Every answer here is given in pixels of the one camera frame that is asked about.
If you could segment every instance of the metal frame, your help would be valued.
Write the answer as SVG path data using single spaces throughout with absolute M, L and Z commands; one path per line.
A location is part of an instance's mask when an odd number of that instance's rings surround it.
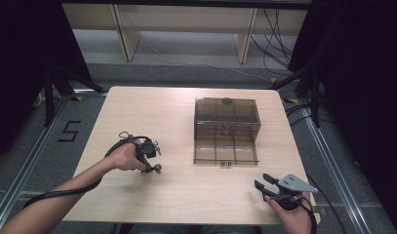
M 62 3 L 118 4 L 118 5 L 153 5 L 186 7 L 224 7 L 224 8 L 269 8 L 308 10 L 310 7 L 334 6 L 338 0 L 62 0 Z
M 307 104 L 304 99 L 299 100 L 300 104 Z M 303 116 L 310 116 L 310 111 L 304 108 L 302 110 Z M 308 129 L 310 130 L 314 141 L 316 142 L 320 153 L 323 157 L 323 161 L 326 164 L 326 167 L 335 183 L 335 187 L 340 195 L 341 201 L 347 209 L 347 213 L 352 220 L 353 226 L 356 229 L 357 233 L 372 233 L 368 222 L 365 219 L 365 216 L 362 212 L 362 209 L 359 207 L 352 191 L 350 190 L 346 180 L 344 180 L 344 176 L 338 167 L 338 164 L 335 160 L 335 157 L 332 154 L 328 144 L 326 143 L 325 138 L 320 131 L 320 128 L 315 126 L 315 123 L 311 120 L 311 118 L 306 119 Z
M 69 102 L 70 97 L 63 97 L 60 99 L 60 102 L 56 108 L 55 116 L 52 122 L 43 128 L 40 136 L 38 137 L 36 143 L 22 164 L 18 174 L 16 175 L 15 180 L 13 181 L 10 188 L 7 190 L 5 196 L 0 202 L 0 228 L 3 226 L 7 217 L 10 214 L 14 204 L 16 203 L 17 198 L 25 184 L 28 181 L 31 173 L 33 172 L 34 167 L 36 166 L 40 155 L 46 147 L 46 144 L 49 141 L 49 138 L 53 132 L 53 129 L 57 125 L 58 119 Z

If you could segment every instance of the gray floor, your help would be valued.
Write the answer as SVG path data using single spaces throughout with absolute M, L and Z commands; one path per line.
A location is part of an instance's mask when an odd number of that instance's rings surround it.
M 247 62 L 239 64 L 232 35 L 144 32 L 131 62 L 122 60 L 115 32 L 76 30 L 75 35 L 94 81 L 105 88 L 127 85 L 265 89 L 270 86 L 271 78 L 280 80 L 286 77 L 264 68 L 262 53 L 254 44 L 251 44 Z M 255 38 L 261 44 L 266 44 L 262 35 Z M 290 49 L 296 39 L 283 36 L 283 42 Z M 280 52 L 272 52 L 281 57 Z M 272 59 L 267 58 L 265 64 L 273 72 L 290 74 Z M 294 82 L 281 89 L 282 98 L 294 98 L 296 85 L 297 82 Z M 73 86 L 85 88 L 77 83 Z M 85 95 L 81 100 L 67 102 L 10 216 L 18 212 L 29 197 L 49 190 L 73 176 L 104 99 L 105 96 Z M 284 103 L 284 106 L 289 108 L 294 104 Z M 326 107 L 323 101 L 319 111 L 321 132 L 365 220 L 373 233 L 396 233 L 360 168 L 352 165 L 353 155 L 337 126 L 332 123 L 332 115 Z M 295 122 L 302 117 L 302 111 L 298 110 L 289 116 L 289 122 L 293 123 L 292 131 L 305 170 L 329 197 L 347 233 L 356 233 L 354 222 L 337 193 L 323 155 L 309 131 L 308 122 Z M 70 138 L 70 135 L 62 132 L 68 121 L 80 121 L 69 128 L 79 133 L 74 141 L 59 142 L 59 139 Z M 17 134 L 12 149 L 0 158 L 0 200 L 38 139 L 43 123 L 44 105 L 40 105 L 30 113 Z M 315 199 L 322 219 L 318 233 L 341 233 L 335 214 L 324 196 L 319 193 Z M 63 222 L 53 233 L 117 233 L 118 229 L 119 225 L 113 223 Z M 262 227 L 262 231 L 285 233 L 279 225 Z

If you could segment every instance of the forearm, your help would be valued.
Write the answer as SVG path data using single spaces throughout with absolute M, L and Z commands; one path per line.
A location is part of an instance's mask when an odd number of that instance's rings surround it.
M 53 191 L 76 189 L 91 185 L 113 169 L 112 160 L 104 158 Z M 33 203 L 12 218 L 0 230 L 0 233 L 49 233 L 61 222 L 83 195 L 61 196 Z

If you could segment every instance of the person's right hand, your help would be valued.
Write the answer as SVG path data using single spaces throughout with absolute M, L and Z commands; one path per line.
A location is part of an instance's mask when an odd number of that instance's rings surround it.
M 109 156 L 106 157 L 113 160 L 113 168 L 122 171 L 138 169 L 143 171 L 146 165 L 137 159 L 137 147 L 133 143 L 125 143 L 113 150 Z
M 302 192 L 301 196 L 310 202 L 310 193 Z M 308 213 L 301 207 L 292 211 L 286 211 L 275 200 L 270 200 L 268 196 L 264 197 L 265 201 L 278 214 L 286 231 L 290 234 L 309 234 L 311 233 L 311 220 Z M 308 203 L 301 199 L 302 204 L 307 208 Z

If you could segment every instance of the brown tinted box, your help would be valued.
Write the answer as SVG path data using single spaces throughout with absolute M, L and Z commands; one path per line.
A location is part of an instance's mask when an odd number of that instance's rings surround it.
M 194 163 L 256 165 L 260 127 L 254 99 L 195 99 Z

